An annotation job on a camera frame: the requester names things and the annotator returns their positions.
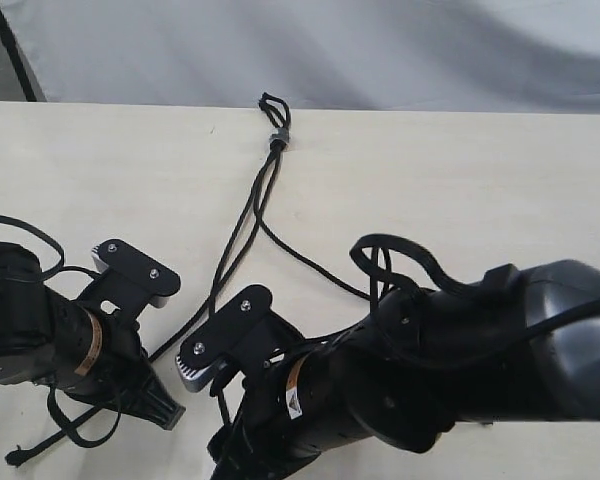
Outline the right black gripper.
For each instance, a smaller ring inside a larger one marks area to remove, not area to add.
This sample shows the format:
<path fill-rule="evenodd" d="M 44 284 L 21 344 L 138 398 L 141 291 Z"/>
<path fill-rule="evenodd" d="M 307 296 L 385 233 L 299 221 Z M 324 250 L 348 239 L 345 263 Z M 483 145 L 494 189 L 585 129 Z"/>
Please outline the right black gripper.
<path fill-rule="evenodd" d="M 232 427 L 208 450 L 213 479 L 286 479 L 329 451 L 328 351 L 284 357 L 250 380 Z"/>

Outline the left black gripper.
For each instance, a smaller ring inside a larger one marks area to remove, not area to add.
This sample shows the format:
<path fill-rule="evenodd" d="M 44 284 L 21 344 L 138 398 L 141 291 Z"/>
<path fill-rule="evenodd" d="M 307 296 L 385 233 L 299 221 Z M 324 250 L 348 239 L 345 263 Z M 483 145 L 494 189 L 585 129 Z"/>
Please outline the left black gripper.
<path fill-rule="evenodd" d="M 121 301 L 111 313 L 102 302 L 81 301 L 91 320 L 91 345 L 85 355 L 85 375 L 79 383 L 79 400 L 119 408 L 124 414 L 172 431 L 186 412 L 167 391 L 152 369 L 139 335 L 138 317 L 145 301 Z"/>

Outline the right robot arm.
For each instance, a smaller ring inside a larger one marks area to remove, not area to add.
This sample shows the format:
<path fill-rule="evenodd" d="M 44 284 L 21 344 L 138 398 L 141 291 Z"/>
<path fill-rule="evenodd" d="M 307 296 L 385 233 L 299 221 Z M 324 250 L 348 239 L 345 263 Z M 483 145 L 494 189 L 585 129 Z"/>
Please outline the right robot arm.
<path fill-rule="evenodd" d="M 369 437 L 424 453 L 459 423 L 600 421 L 600 271 L 540 265 L 486 301 L 393 290 L 283 355 L 210 441 L 214 478 L 284 479 Z"/>

